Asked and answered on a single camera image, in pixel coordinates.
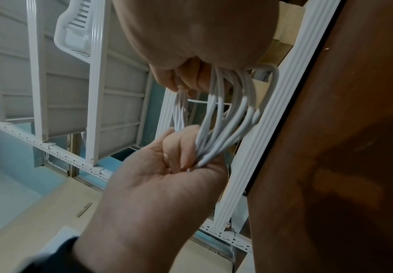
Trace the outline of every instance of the beige surface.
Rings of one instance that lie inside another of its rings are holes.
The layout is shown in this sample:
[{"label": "beige surface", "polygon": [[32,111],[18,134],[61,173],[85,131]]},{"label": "beige surface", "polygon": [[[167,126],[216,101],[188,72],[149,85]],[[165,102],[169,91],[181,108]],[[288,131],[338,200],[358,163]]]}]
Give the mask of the beige surface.
[{"label": "beige surface", "polygon": [[[10,273],[35,255],[64,225],[82,232],[90,221],[101,193],[68,178],[50,195],[37,201],[0,230],[0,273]],[[92,205],[80,216],[81,210]],[[232,263],[188,241],[171,272],[232,272]]]},{"label": "beige surface", "polygon": [[259,60],[260,63],[279,65],[294,46],[303,20],[305,8],[279,2],[279,19],[273,41]]}]

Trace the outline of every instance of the wire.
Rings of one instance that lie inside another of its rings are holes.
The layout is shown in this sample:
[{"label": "wire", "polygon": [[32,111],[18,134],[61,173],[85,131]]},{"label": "wire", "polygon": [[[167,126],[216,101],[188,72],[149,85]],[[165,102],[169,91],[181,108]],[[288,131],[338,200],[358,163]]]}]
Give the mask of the wire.
[{"label": "wire", "polygon": [[[264,64],[249,69],[264,69],[271,72],[271,82],[259,106],[256,105],[256,88],[251,76],[244,70],[230,71],[212,66],[207,110],[204,120],[196,136],[197,167],[203,167],[225,149],[239,142],[259,123],[261,116],[276,88],[279,80],[279,69],[274,64]],[[231,104],[225,103],[225,83],[232,84]],[[174,129],[179,131],[188,125],[188,99],[187,92],[179,89],[174,101]],[[230,105],[223,112],[225,105]],[[212,116],[217,107],[216,122],[210,130]]]}]

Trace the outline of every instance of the hand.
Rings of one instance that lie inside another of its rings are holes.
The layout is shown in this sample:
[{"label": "hand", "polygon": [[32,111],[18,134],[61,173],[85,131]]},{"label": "hand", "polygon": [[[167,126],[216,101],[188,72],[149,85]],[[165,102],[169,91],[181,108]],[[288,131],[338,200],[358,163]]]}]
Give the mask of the hand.
[{"label": "hand", "polygon": [[113,0],[121,26],[156,80],[208,92],[211,64],[257,63],[276,30],[279,0]]},{"label": "hand", "polygon": [[74,245],[75,257],[84,266],[95,273],[169,271],[227,182],[221,157],[185,171],[195,161],[198,129],[168,129],[113,174]]}]

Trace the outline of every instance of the white cable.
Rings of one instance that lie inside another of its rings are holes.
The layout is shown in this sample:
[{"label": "white cable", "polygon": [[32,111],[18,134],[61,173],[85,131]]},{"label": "white cable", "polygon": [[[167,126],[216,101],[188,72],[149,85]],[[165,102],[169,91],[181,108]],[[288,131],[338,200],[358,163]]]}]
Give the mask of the white cable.
[{"label": "white cable", "polygon": [[[264,69],[271,72],[270,85],[258,108],[256,108],[256,88],[246,71],[212,67],[207,110],[195,140],[197,167],[206,165],[225,149],[239,142],[254,125],[258,124],[276,88],[279,69],[271,63],[249,69]],[[225,103],[225,80],[232,84],[233,93],[229,109],[223,112],[225,105],[229,105]],[[177,92],[174,105],[174,129],[179,131],[188,125],[188,95],[185,90],[180,89]],[[216,122],[214,128],[210,130],[216,107]]]}]

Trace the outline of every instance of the black cuff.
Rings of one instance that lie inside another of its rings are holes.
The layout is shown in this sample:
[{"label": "black cuff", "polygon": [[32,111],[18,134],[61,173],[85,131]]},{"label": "black cuff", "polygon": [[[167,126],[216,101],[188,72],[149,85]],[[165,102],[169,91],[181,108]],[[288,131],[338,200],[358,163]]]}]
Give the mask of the black cuff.
[{"label": "black cuff", "polygon": [[32,263],[22,273],[91,273],[72,254],[72,247],[77,239],[67,240],[45,262]]}]

